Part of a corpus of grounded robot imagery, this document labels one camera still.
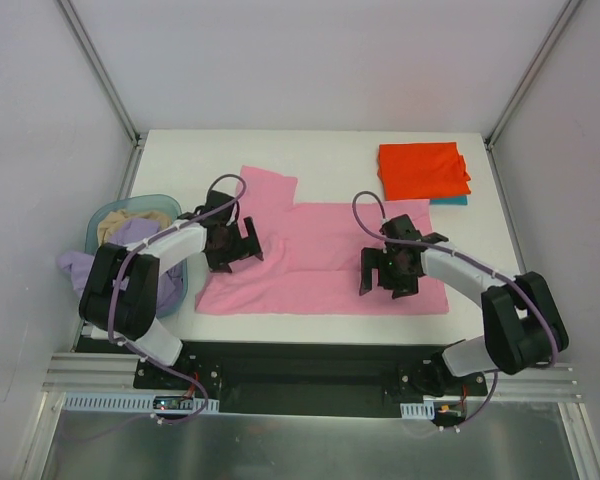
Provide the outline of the pink t shirt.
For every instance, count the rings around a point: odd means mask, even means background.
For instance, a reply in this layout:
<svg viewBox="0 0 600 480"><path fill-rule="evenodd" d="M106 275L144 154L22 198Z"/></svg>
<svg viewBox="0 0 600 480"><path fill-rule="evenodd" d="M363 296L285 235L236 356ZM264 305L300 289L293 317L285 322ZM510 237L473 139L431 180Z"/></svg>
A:
<svg viewBox="0 0 600 480"><path fill-rule="evenodd" d="M247 191L240 201L252 218L264 258L248 258L232 273L209 277L196 309L208 315L438 315L449 311L443 284L424 278L414 296L394 299L380 287L361 295L360 254L381 242L377 206L364 203L298 203L298 180L245 166Z"/></svg>

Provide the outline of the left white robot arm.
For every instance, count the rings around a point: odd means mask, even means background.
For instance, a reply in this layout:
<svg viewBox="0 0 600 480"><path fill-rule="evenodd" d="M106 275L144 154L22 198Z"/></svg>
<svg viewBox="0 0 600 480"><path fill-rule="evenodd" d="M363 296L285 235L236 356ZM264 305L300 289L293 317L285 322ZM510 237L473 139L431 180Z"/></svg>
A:
<svg viewBox="0 0 600 480"><path fill-rule="evenodd" d="M238 198L211 190L204 205L165 230L128 246L99 247L79 303L83 320L158 363L156 375L171 389L189 382L192 367L181 358L183 342L157 317L159 280L198 254L211 273L230 273L236 261L264 258L253 218L240 216Z"/></svg>

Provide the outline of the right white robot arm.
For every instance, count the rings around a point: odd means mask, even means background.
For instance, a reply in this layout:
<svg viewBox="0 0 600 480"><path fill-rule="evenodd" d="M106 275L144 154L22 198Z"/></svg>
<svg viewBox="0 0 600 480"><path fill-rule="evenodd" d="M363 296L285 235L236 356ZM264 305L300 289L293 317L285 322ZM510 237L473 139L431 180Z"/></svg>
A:
<svg viewBox="0 0 600 480"><path fill-rule="evenodd" d="M537 272L508 275L459 250L437 232L423 236L406 215L386 221L380 231L362 230L384 243L365 248L360 293L378 285L394 297L418 293L425 277L438 280L481 310L483 333L442 350L430 369L432 387L453 394L466 376L478 372L515 375L527 368L549 368L570 338L546 279Z"/></svg>

